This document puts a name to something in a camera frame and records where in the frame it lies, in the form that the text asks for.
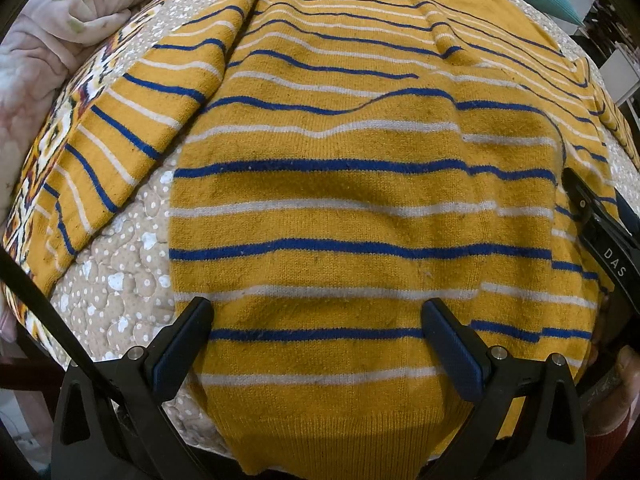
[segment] striped sweater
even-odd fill
[[[559,176],[617,215],[603,132],[628,126],[515,6],[218,1],[70,136],[38,199],[41,288],[185,125],[171,279],[178,311],[213,302],[193,391],[245,471],[409,479],[442,452],[469,405],[422,339],[427,298],[580,373],[611,283]]]

